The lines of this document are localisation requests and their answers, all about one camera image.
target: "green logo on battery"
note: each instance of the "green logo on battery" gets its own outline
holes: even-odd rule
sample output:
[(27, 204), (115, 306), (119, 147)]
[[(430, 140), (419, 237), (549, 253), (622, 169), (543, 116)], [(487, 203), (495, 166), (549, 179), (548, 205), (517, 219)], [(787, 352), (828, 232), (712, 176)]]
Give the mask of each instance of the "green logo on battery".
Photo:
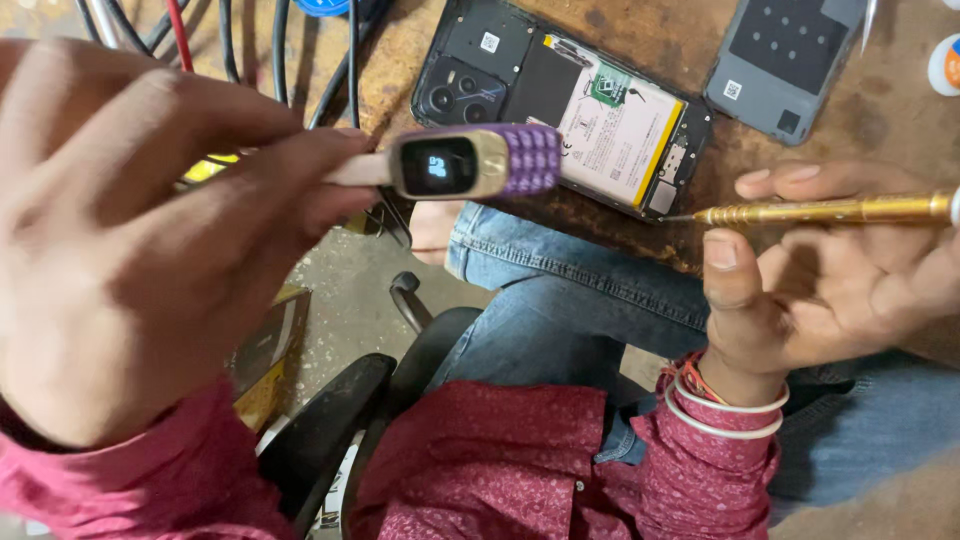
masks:
[(593, 79), (593, 86), (590, 87), (590, 95), (616, 109), (623, 105), (624, 96), (630, 88), (630, 80), (630, 75), (612, 65), (601, 63), (597, 76)]

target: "grey phone back cover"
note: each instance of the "grey phone back cover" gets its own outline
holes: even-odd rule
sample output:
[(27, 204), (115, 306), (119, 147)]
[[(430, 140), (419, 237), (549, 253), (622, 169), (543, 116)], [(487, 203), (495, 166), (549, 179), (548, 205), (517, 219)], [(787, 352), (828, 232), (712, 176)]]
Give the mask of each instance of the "grey phone back cover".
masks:
[(704, 97), (788, 145), (804, 142), (867, 0), (741, 0)]

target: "wrist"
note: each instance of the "wrist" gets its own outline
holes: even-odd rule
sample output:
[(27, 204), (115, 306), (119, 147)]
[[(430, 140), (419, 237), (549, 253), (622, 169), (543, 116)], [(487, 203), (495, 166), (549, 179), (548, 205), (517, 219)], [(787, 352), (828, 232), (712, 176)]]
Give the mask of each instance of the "wrist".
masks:
[(780, 396), (788, 371), (754, 373), (738, 369), (709, 347), (700, 359), (700, 375), (718, 396), (733, 406), (763, 406)]

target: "jeans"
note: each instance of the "jeans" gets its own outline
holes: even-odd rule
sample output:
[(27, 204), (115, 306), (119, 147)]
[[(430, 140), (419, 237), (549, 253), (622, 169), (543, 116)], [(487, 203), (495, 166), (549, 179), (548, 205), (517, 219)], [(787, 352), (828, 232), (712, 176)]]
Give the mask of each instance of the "jeans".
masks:
[[(428, 388), (448, 380), (606, 390), (600, 454), (638, 464), (629, 418), (656, 398), (619, 376), (625, 344), (667, 358), (707, 346), (703, 283), (500, 211), (467, 203), (446, 259), (457, 278), (500, 288)], [(888, 351), (792, 372), (769, 486), (772, 523), (855, 497), (960, 441), (960, 372)]]

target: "small screen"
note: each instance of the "small screen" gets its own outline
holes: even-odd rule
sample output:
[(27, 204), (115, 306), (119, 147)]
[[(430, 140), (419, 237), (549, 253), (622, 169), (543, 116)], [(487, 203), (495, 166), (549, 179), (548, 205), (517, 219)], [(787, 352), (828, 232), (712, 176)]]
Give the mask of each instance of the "small screen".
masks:
[(411, 195), (456, 195), (476, 184), (477, 155), (465, 137), (415, 140), (400, 149)]

